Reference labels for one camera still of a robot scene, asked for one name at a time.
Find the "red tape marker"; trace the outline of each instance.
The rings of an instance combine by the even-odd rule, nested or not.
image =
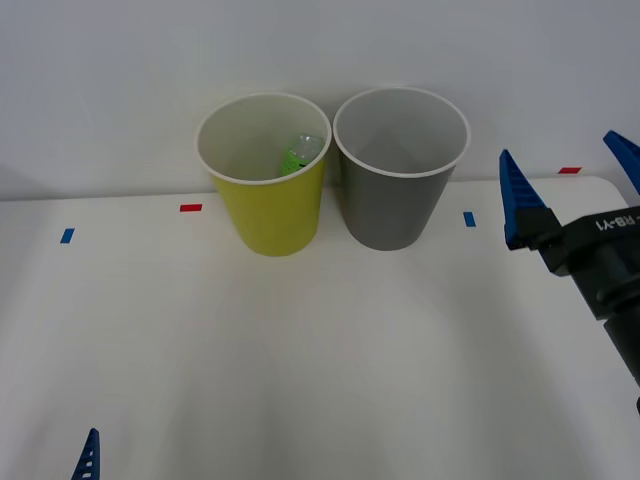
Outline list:
[[[181,212],[199,212],[201,210],[202,210],[201,203],[190,203],[190,204],[180,205]]]
[[[575,175],[582,170],[582,167],[562,167],[558,173],[563,175]]]

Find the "green object in cup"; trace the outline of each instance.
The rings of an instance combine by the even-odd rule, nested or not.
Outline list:
[[[287,149],[280,166],[280,176],[285,177],[302,170],[320,154],[324,140],[309,135],[299,135],[296,142]]]

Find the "white table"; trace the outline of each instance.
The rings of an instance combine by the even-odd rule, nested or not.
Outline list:
[[[563,222],[625,206],[534,185]],[[328,190],[267,258],[216,194],[0,204],[0,478],[70,478],[96,427],[102,480],[637,480],[639,389],[503,223],[497,182],[451,183],[382,253]]]

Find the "paper cup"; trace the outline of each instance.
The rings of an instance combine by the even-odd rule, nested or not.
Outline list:
[[[376,250],[411,245],[469,146],[462,112],[424,90],[375,89],[340,107],[333,132],[351,234]]]
[[[287,148],[298,135],[324,140],[306,167],[278,178]],[[310,101],[286,93],[232,100],[202,124],[197,149],[225,202],[240,238],[262,255],[290,255],[318,228],[324,156],[331,143],[327,116]]]

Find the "cup rim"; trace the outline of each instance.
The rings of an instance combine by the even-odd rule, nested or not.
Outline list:
[[[384,90],[404,90],[409,92],[422,93],[424,95],[437,98],[441,102],[444,102],[446,105],[451,107],[462,119],[462,122],[464,123],[465,133],[467,136],[464,144],[464,148],[462,149],[460,154],[456,158],[454,158],[451,162],[447,163],[446,165],[440,168],[436,168],[435,170],[428,170],[426,172],[417,172],[417,173],[399,173],[399,172],[390,172],[388,170],[382,170],[380,168],[372,167],[371,165],[364,163],[362,160],[358,160],[354,155],[352,155],[349,152],[349,150],[347,150],[345,146],[342,144],[342,141],[340,140],[340,136],[338,135],[338,121],[340,120],[340,115],[342,114],[344,109],[347,106],[349,106],[350,103],[357,100],[358,98],[364,97],[365,95],[370,95],[375,92],[381,92]],[[431,177],[433,175],[437,175],[439,173],[445,172],[453,168],[456,165],[456,163],[458,163],[458,160],[462,156],[464,156],[464,154],[467,153],[467,150],[469,149],[469,144],[471,143],[471,128],[469,127],[469,122],[467,121],[467,117],[464,116],[464,113],[462,113],[462,111],[458,107],[456,107],[450,100],[447,100],[446,98],[442,97],[441,95],[438,95],[437,93],[433,93],[428,90],[424,90],[422,88],[415,88],[415,87],[381,87],[381,88],[372,88],[370,90],[365,90],[364,92],[360,92],[354,95],[353,97],[349,98],[346,102],[342,104],[342,106],[336,112],[336,116],[333,118],[333,138],[338,144],[338,148],[340,148],[340,151],[344,155],[346,155],[347,158],[349,158],[349,160],[351,160],[356,165],[359,165],[360,167],[366,170],[369,170],[370,172],[384,175],[387,177],[394,177],[394,178],[424,178],[424,177]]]
[[[313,159],[312,162],[310,162],[309,164],[307,164],[304,168],[301,168],[300,170],[298,170],[297,172],[294,172],[290,175],[286,175],[284,177],[277,177],[277,178],[270,178],[268,180],[242,180],[240,178],[233,178],[233,177],[229,177],[227,175],[224,175],[220,172],[218,172],[217,170],[214,170],[213,168],[211,168],[211,166],[204,161],[204,159],[202,158],[202,155],[200,155],[200,149],[198,148],[198,144],[200,143],[200,134],[202,133],[202,128],[204,127],[205,123],[207,123],[207,121],[213,117],[216,113],[220,112],[220,110],[227,108],[230,105],[233,105],[234,103],[239,103],[243,100],[246,100],[248,98],[253,98],[253,97],[285,97],[288,99],[293,99],[293,100],[297,100],[299,102],[302,102],[308,106],[310,106],[311,108],[313,108],[317,113],[320,114],[320,117],[322,118],[322,120],[324,121],[325,124],[325,128],[327,130],[327,138],[325,139],[325,143],[324,146],[322,147],[322,150],[320,151],[320,153],[318,154],[318,156],[316,158]],[[198,126],[198,133],[196,134],[196,138],[195,138],[195,147],[196,147],[196,153],[198,154],[198,161],[200,162],[200,164],[205,168],[205,170],[207,170],[211,175],[214,175],[222,180],[225,180],[227,182],[230,183],[235,183],[237,185],[253,185],[253,186],[262,186],[262,185],[274,185],[277,183],[283,183],[286,182],[288,180],[291,180],[299,175],[304,174],[305,172],[308,172],[309,170],[311,170],[314,166],[316,166],[326,155],[327,150],[329,150],[329,146],[331,145],[331,140],[333,138],[333,129],[331,128],[331,122],[329,122],[329,118],[327,117],[327,115],[324,113],[324,111],[315,103],[313,103],[310,100],[307,100],[304,97],[301,97],[299,95],[294,95],[292,93],[285,93],[285,92],[255,92],[255,93],[250,93],[249,95],[242,95],[240,97],[234,97],[230,100],[227,100],[226,102],[223,102],[222,104],[218,105],[211,113],[209,113],[199,124]]]

